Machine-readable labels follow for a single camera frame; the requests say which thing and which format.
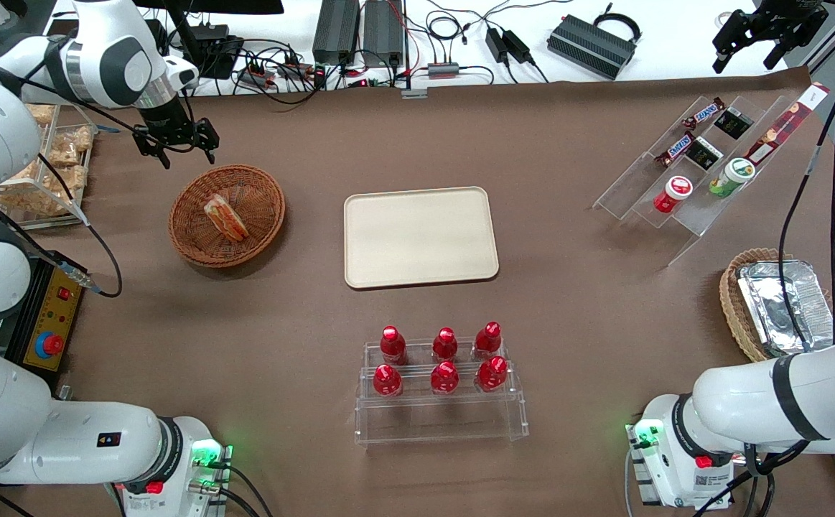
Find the green container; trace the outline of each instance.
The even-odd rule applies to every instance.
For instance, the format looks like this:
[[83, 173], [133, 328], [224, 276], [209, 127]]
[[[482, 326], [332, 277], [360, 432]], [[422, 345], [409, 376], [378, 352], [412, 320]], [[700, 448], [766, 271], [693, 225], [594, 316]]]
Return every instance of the green container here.
[[752, 162], [745, 158], [733, 158], [720, 170], [719, 176], [710, 182], [709, 189], [716, 196], [726, 197], [753, 177], [755, 166]]

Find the foil container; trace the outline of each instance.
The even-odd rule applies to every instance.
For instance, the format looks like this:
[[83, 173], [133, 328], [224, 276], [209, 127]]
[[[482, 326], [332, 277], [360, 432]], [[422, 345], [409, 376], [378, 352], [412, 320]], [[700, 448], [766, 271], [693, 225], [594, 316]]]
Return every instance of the foil container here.
[[736, 278], [755, 332], [769, 356], [807, 353], [833, 345], [831, 311], [808, 262], [784, 261], [785, 287], [802, 338], [784, 304], [778, 262], [746, 264], [736, 270]]

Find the white lid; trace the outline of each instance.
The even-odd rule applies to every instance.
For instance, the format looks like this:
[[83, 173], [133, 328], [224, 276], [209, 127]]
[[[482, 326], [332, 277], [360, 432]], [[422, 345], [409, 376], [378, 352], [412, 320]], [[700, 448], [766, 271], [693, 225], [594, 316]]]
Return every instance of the white lid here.
[[666, 195], [674, 200], [686, 199], [691, 195], [692, 190], [692, 182], [684, 176], [670, 177], [666, 183]]
[[745, 158], [733, 158], [724, 170], [727, 179], [734, 183], [746, 183], [755, 176], [755, 166]]

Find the wicker basket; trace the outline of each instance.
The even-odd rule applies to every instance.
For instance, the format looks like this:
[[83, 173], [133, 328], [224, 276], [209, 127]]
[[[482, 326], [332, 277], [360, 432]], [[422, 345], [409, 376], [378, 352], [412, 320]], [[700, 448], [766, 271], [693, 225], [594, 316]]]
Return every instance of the wicker basket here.
[[[227, 239], [203, 212], [213, 194], [223, 196], [242, 218], [250, 233], [242, 242]], [[284, 215], [283, 190], [270, 174], [231, 164], [201, 174], [182, 190], [168, 216], [168, 236], [188, 262], [228, 268], [249, 261], [266, 248], [283, 225]]]
[[[790, 259], [791, 255], [785, 254], [784, 258]], [[723, 271], [723, 275], [720, 277], [720, 307], [723, 307], [723, 315], [727, 318], [729, 331], [732, 332], [736, 343], [740, 345], [742, 353], [746, 354], [746, 357], [751, 359], [753, 363], [772, 358], [765, 353], [765, 349], [762, 349], [762, 343], [759, 343], [759, 338], [755, 334], [755, 325], [752, 323], [749, 309], [742, 301], [742, 292], [736, 282], [736, 269], [751, 262], [777, 260], [778, 250], [776, 249], [748, 249], [736, 255], [736, 258], [730, 261], [726, 271]], [[831, 305], [829, 292], [822, 290], [822, 294]]]

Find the brown tabletop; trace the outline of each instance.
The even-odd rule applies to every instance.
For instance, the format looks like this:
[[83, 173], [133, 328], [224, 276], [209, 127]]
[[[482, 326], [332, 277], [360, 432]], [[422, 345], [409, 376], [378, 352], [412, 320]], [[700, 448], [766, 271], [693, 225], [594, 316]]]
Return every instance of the brown tabletop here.
[[[275, 243], [251, 263], [204, 271], [168, 241], [178, 192], [210, 168], [139, 157], [128, 134], [96, 144], [86, 213], [116, 253], [124, 294], [89, 295], [70, 341], [77, 399], [203, 420], [235, 445], [277, 517], [624, 514], [624, 424], [703, 370], [744, 363], [720, 310], [733, 256], [775, 246], [821, 130], [813, 117], [699, 245], [665, 269], [672, 236], [618, 225], [592, 202], [698, 95], [756, 103], [798, 95], [805, 71], [767, 78], [434, 89], [426, 101], [362, 89], [289, 113], [266, 98], [204, 98], [218, 164], [252, 164], [286, 193]], [[137, 121], [135, 113], [124, 114]], [[799, 207], [788, 252], [828, 284], [831, 147]], [[492, 281], [357, 292], [344, 282], [342, 204], [362, 192], [477, 185], [500, 258]], [[40, 233], [111, 286], [82, 228]], [[497, 320], [526, 391], [531, 434], [368, 451], [353, 439], [362, 346], [395, 324], [470, 334]], [[771, 516], [835, 516], [835, 464], [778, 471]], [[249, 493], [239, 484], [235, 489]], [[5, 488], [37, 517], [113, 516], [100, 487]], [[637, 500], [636, 488], [631, 490]], [[742, 512], [745, 491], [724, 514]], [[645, 508], [637, 515], [687, 516]], [[230, 508], [233, 515], [237, 508]], [[0, 515], [11, 511], [0, 505]]]

